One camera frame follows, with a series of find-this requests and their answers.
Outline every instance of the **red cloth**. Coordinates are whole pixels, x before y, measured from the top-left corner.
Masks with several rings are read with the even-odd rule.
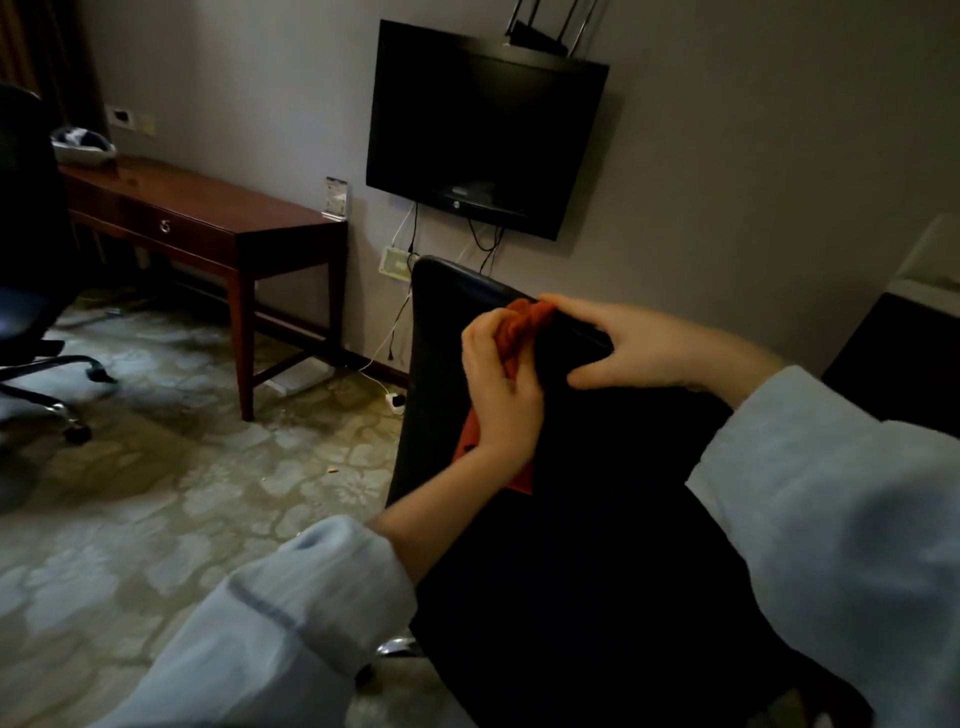
[[[500,324],[496,330],[496,347],[500,351],[500,360],[503,362],[503,371],[509,379],[516,379],[516,371],[520,366],[520,350],[528,338],[537,336],[537,332],[550,323],[550,317],[557,308],[552,303],[538,301],[532,303],[526,299],[517,299],[507,306],[516,311],[514,316]],[[480,421],[477,420],[476,410],[470,409],[464,431],[460,433],[460,442],[457,443],[453,460],[456,462],[480,444]],[[534,464],[531,460],[527,466],[507,485],[515,491],[532,495],[534,478]]]

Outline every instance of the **gray wall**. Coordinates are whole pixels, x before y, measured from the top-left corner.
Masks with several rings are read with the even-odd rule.
[[[406,291],[376,266],[407,203],[363,184],[378,20],[493,36],[511,6],[85,0],[84,17],[107,101],[156,115],[156,139],[118,132],[121,149],[317,208],[325,176],[352,183],[346,340],[372,354]],[[562,239],[508,232],[496,276],[657,306],[822,369],[960,207],[955,8],[611,0],[588,45],[608,93]],[[424,217],[420,250],[456,258],[466,222]],[[322,269],[259,295],[326,315]]]

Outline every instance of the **black chair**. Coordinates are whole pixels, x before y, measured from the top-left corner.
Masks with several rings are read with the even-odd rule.
[[[523,294],[413,272],[410,389],[389,502],[445,468],[469,409],[460,332]],[[481,726],[735,725],[801,681],[746,565],[684,486],[729,408],[684,389],[575,392],[610,339],[557,315],[534,494],[498,494],[418,588],[413,635]]]
[[[96,359],[60,356],[63,342],[43,338],[81,289],[52,127],[34,94],[0,85],[0,395],[46,407],[66,420],[64,437],[81,444],[90,428],[64,402],[6,383],[74,363],[87,364],[92,381],[114,382]]]

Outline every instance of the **person's left hand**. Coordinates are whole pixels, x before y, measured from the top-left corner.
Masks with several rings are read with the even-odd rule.
[[[464,372],[480,421],[483,450],[519,473],[533,459],[543,426],[543,391],[534,368],[533,340],[520,351],[516,381],[507,379],[493,338],[500,324],[518,314],[497,308],[482,314],[463,334]]]

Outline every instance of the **floral patterned carpet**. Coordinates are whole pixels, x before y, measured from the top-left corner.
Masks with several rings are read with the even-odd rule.
[[[110,296],[87,294],[49,338],[118,386],[80,365],[16,382],[76,404],[91,442],[67,445],[56,418],[0,398],[0,728],[102,716],[225,574],[325,516],[369,518],[393,471],[401,421],[376,383],[340,373],[288,399],[260,387],[246,424],[225,326],[149,302],[111,315]],[[260,367],[290,352],[258,337]],[[381,684],[349,724],[447,712],[416,662],[387,673],[419,708],[390,719]]]

